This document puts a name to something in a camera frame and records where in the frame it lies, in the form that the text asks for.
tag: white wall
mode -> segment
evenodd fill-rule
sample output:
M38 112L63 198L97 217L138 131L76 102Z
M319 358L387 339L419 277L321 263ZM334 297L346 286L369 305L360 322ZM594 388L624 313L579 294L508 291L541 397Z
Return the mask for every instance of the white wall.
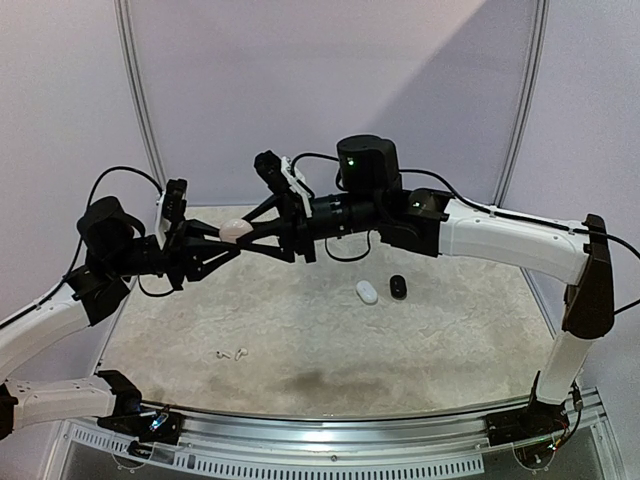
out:
M539 77L505 206L584 219L640 246L640 3L551 2ZM613 245L616 305L640 296L640 263ZM559 319L562 286L536 275ZM597 385L629 478L640 478L640 309L616 319L594 348Z
M115 164L147 169L108 1L0 3L0 318L44 293L66 271L89 189ZM115 173L99 193L150 219L154 190ZM95 367L108 323L43 352L16 375L83 376ZM52 426L0 444L0 477L38 478Z
M136 0L167 175L189 180L192 205L259 202L259 152L332 154L346 136L375 133L396 142L402 166L490 201L534 10L532 0ZM301 168L318 192L335 189L335 165Z

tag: white object in gripper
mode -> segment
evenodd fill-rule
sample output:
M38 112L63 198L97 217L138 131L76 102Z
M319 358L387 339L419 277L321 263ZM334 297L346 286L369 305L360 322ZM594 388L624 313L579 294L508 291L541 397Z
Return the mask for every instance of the white object in gripper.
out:
M241 218L232 218L220 226L218 236L223 242L236 243L238 238L251 231L253 231L253 227L249 222Z

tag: vertical metal strip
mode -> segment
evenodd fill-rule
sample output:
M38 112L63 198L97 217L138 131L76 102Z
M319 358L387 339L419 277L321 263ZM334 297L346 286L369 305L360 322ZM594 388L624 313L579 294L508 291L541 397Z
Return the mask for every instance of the vertical metal strip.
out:
M131 11L128 0L115 0L116 20L118 22L118 32L120 34L120 43L122 45L122 56L127 71L129 87L131 90L131 98L133 100L136 116L138 117L138 126L140 127L140 135L147 152L149 167L152 176L164 185L167 177L160 158L158 145L151 127L149 111L147 109L147 101L145 99L144 90L142 88L142 78L140 75L140 67L136 56L135 42L133 39L133 28L131 21Z
M511 177L516 165L516 159L524 137L524 131L531 109L533 99L533 91L538 76L538 68L540 66L540 57L542 55L542 44L544 41L544 30L547 24L547 14L549 11L548 0L538 0L536 6L536 16L533 29L531 32L531 40L529 43L529 54L527 57L526 69L524 73L522 88L520 90L520 104L516 121L511 132L509 140L509 150L507 158L502 168L502 173L493 196L493 204L502 206L509 190Z

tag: wire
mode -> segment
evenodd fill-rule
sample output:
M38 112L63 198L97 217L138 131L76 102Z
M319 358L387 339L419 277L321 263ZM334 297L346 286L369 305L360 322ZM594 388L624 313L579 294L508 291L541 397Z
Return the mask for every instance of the wire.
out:
M140 291L142 293L144 293L147 297L152 297L152 298L163 298L163 297L168 297L169 295L171 295L173 292L175 292L175 290L172 288L171 290L167 290L166 292L162 292L162 293L153 293L153 292L148 292L143 286L142 286L142 280L140 278L140 275L138 275L138 287L140 287Z
M327 255L329 255L329 258L332 260L335 260L336 262L342 262L342 263L358 262L364 259L367 255L369 255L369 253L371 253L371 230L367 232L367 251L361 255L358 255L357 257L351 257L351 258L336 257L329 251L329 245L327 243L326 238L324 239L324 250L327 252Z
M148 173L143 172L142 170L138 170L137 168L134 167L128 167L126 165L116 165L114 167L110 167L107 168L104 172L102 172L98 178L96 179L96 181L93 183L93 187L91 187L91 191L89 193L89 197L87 198L87 205L85 207L85 210L87 208L89 208L89 206L91 205L91 202L93 201L93 196L96 193L96 190L98 189L98 186L100 185L100 182L102 181L102 179L104 177L106 177L108 174L110 174L111 172L116 172L116 171L124 171L124 172L131 172L131 173L135 173L137 175L140 175L141 177L146 178L149 182L151 182L153 184L154 187L156 187L156 190L158 190L159 194L162 194L162 187L160 186L160 184ZM33 312L34 310L42 307L42 305L46 302L48 302L49 300L51 300L51 298L53 298L53 296L58 293L60 291L60 289L62 288L62 286L65 284L65 282L67 281L67 279L69 278L69 275L71 274L71 272L73 271L76 262L78 261L78 257L80 256L80 249L82 248L82 238L78 239L78 244L76 245L76 251L73 254L73 259L71 260L71 264L69 265L69 268L67 269L67 271L65 272L65 274L62 276L62 279L60 280L60 282L53 288L53 290L51 290L47 295L45 295L38 303L33 303L31 306L29 306L28 308L16 313L13 317L9 318L7 321L5 321L2 325L0 325L0 330L2 330L4 327L8 327L9 325L11 325L13 322L20 320L22 317L24 317L25 315L27 315L28 313Z
M582 410L580 410L578 412L578 418L576 418L576 423L573 426L573 428L571 429L571 431L569 432L569 435L567 436L562 436L560 437L560 439L556 442L555 447L556 447L556 451L558 450L558 448L562 447L563 445L566 445L567 442L569 440L571 440L571 437L573 437L573 435L576 433L576 430L578 430L578 427L580 426L580 420L582 420Z
M291 175L293 175L294 177L296 176L295 175L296 163L298 163L303 158L322 158L324 160L331 160L332 162L339 162L340 161L337 157L332 157L331 155L325 155L323 153L313 153L313 152L300 153L300 154L296 155L294 157L294 159L291 161L291 167L290 167L289 171L291 172ZM309 188L306 183L304 183L299 178L297 178L297 180L298 180L298 183L300 184L300 186L302 188L304 188L305 191L311 196L311 200L316 198L315 192L313 190L311 190L311 188Z
M471 207L479 212L482 213L486 213L488 215L494 215L496 217L501 217L501 218L506 218L509 220L518 220L521 222L527 222L527 223L533 223L536 225L542 225L545 227L549 227L549 228L553 228L556 230L562 230L564 232L569 232L571 231L571 229L566 226L566 225L562 225L559 223L554 223L554 222L549 222L547 220L542 220L539 218L531 218L531 217L525 217L522 215L517 215L517 214L513 214L513 213L506 213L506 212L500 212L500 211L492 211L489 208L487 208L484 205L479 205L475 202L472 202L471 200L467 200L466 198L464 198L462 195L460 195L460 193L453 187L453 185L451 185L444 177L442 177L441 175L435 173L435 172L431 172L429 170L421 170L421 169L417 169L417 168L407 168L407 169L401 169L400 173L416 173L416 174L420 174L420 175L426 175L429 177L433 177L436 180L438 180L440 183L442 183L445 187L447 187L447 189L453 194L453 196L459 200L460 202L464 203L465 205L467 205L468 207ZM585 234L585 235L594 235L594 236L598 236L598 237L604 237L608 240L611 240L613 242L616 242L619 245L622 245L623 247L625 247L627 250L629 250L633 255L635 255L635 257L640 260L640 252L633 246L631 245L629 242L627 242L626 240L623 240L620 237L617 237L615 235L612 235L610 233L603 233L603 232L595 232L595 231L591 231L591 230L587 230L587 229L574 229L573 230L575 233L579 233L579 234ZM615 310L613 312L614 315L619 315L622 312L625 312L627 310L629 310L630 308L636 307L640 305L640 298L638 300L635 300L631 303L628 303L627 305L624 305L623 307L618 308L617 310Z
M339 162L340 159L338 157L332 157L331 155L325 155L324 153L313 153L313 152L304 152L296 155L293 160L291 160L291 173L295 171L296 164L302 160L303 158L322 158L324 160L331 160L332 162Z
M637 248L635 248L633 245L631 245L629 242L627 242L626 240L623 240L620 237L616 237L615 235L611 235L610 233L602 233L602 232L590 232L589 230L574 230L577 233L584 233L584 234L588 234L588 235L595 235L597 237L604 237L608 240L611 240L612 242L617 243L618 245L622 245L623 247L625 247L627 250L629 250L631 253L633 253L633 255L640 260L640 252L638 251ZM626 312L627 310L629 310L630 308L633 308L637 305L640 305L640 298L638 300L635 300L631 303L628 303L627 305L618 308L617 310L615 310L613 312L614 315L619 315L622 312Z

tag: floor mat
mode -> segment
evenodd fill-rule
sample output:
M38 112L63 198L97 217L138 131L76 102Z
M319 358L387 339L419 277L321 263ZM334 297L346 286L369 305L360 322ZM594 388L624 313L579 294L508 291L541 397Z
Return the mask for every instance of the floor mat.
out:
M248 210L188 216L220 225ZM243 253L167 298L136 287L101 369L120 370L147 400L312 417L404 415L529 393L552 339L518 268L423 257L371 237L371 254L354 264L330 260L319 242L314 264ZM366 234L329 248L359 254ZM407 280L403 301L389 292L395 274ZM376 305L357 297L363 279L377 289ZM240 349L247 355L236 360Z

